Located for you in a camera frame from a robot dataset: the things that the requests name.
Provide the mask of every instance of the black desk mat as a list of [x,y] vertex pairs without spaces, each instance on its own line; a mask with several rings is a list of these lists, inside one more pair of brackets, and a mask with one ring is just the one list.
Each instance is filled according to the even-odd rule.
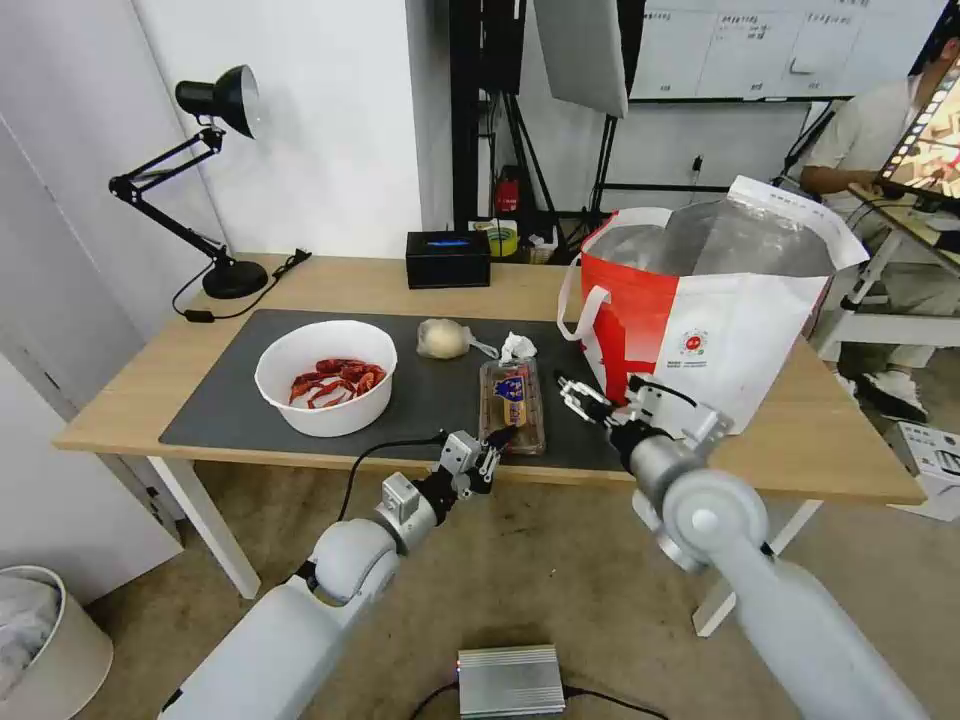
[[[397,347],[390,404],[371,425],[351,435],[315,438],[294,430],[260,396],[253,373],[274,340],[324,320],[356,319],[389,333]],[[417,326],[424,318],[403,315],[343,315],[299,310],[258,310],[237,333],[160,436],[167,445],[237,450],[317,453],[356,457],[390,440],[429,437],[439,428],[476,435],[480,416],[480,366],[489,358],[471,349],[455,360],[428,360],[416,353]],[[540,456],[508,455],[505,464],[615,470],[620,463],[604,432],[581,421],[560,398],[555,369],[591,380],[578,343],[565,341],[552,322],[461,319],[483,342],[499,347],[507,332],[526,335],[537,346],[537,370],[544,400],[547,451]],[[435,447],[386,448],[379,457],[431,460]]]

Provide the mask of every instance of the whiteboard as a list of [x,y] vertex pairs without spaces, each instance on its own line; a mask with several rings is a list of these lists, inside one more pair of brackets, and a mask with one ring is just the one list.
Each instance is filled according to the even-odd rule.
[[856,95],[904,77],[946,0],[650,0],[632,99]]

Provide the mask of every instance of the sneaker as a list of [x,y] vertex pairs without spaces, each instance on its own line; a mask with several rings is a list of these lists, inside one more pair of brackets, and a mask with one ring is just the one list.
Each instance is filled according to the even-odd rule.
[[917,384],[906,373],[885,370],[857,378],[860,395],[887,417],[926,423],[927,411],[917,394]]
[[853,380],[845,378],[843,375],[841,375],[838,372],[834,372],[833,377],[838,383],[840,383],[840,387],[842,387],[847,392],[847,395],[856,399],[857,384]]

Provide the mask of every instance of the shirt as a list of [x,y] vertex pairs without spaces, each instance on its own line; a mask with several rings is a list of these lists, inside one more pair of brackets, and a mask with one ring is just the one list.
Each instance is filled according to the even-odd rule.
[[[919,85],[916,75],[857,95],[837,111],[805,164],[879,172],[917,115]],[[861,205],[846,190],[824,195],[823,202],[844,218]]]

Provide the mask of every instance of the fire extinguisher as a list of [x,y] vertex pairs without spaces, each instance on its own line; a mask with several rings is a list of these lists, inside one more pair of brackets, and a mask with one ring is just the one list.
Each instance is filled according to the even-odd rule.
[[497,215],[517,211],[520,204],[518,172],[519,168],[508,165],[503,168],[503,172],[500,174],[500,180],[497,182],[496,191],[493,195],[493,206]]

